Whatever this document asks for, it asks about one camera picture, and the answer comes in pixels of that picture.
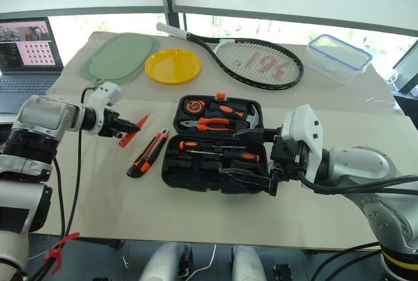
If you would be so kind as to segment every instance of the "tool box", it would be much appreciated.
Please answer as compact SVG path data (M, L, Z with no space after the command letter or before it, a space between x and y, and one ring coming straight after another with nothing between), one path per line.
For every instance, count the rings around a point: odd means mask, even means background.
M264 190L257 180L268 183L269 178L263 144L233 137L242 129L263 128L258 102L224 94L187 95L180 99L173 126L178 135L168 141L162 170L167 185L222 193ZM249 175L243 179L242 173Z

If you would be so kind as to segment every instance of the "pliers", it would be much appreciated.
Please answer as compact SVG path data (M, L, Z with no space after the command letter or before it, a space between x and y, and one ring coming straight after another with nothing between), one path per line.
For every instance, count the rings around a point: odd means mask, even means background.
M223 131L223 132L235 132L234 129L229 128L218 128L218 127L210 127L206 126L206 124L225 124L225 125L231 125L234 123L233 120L230 119L224 119L224 118L200 118L197 121L182 121L180 122L181 125L187 126L187 127L196 127L197 131Z

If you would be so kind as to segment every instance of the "tennis racket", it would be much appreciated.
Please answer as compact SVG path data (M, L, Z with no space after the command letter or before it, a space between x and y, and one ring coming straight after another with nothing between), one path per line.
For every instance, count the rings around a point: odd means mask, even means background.
M157 29L202 46L228 75L253 87L284 90L298 84L303 75L299 58L272 42L196 36L162 23L157 23ZM218 45L212 50L208 43Z

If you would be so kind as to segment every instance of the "yellow plate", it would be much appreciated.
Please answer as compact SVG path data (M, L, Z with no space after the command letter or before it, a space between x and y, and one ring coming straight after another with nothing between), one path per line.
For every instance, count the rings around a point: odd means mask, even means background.
M201 70L201 61L190 51L166 49L151 55L145 62L146 74L164 84L179 84L195 77Z

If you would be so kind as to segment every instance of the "floor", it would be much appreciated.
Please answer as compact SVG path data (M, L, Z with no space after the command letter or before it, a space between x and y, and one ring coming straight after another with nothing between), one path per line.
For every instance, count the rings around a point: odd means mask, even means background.
M57 242L58 238L50 235L30 235L30 256L35 256ZM126 240L118 248L83 241L70 241L63 250L63 264L53 276L50 274L45 281L92 281L93 278L107 277L112 281L138 280L148 259L161 245L161 242ZM198 269L209 263L213 245L191 244L193 249L193 267ZM231 245L218 245L216 257L212 266L197 273L194 281L230 281L231 270L229 258ZM316 268L332 253L305 254L302 250L293 248L255 248L263 263L268 280L274 281L272 267L287 263L291 266L294 281L309 281ZM337 259L328 269L324 269L317 281L323 281L341 264L361 256L362 252L348 254L343 259ZM125 268L123 258L129 263ZM41 265L39 256L29 261L28 273L31 276ZM379 256L362 261L344 271L337 281L378 281L381 275Z

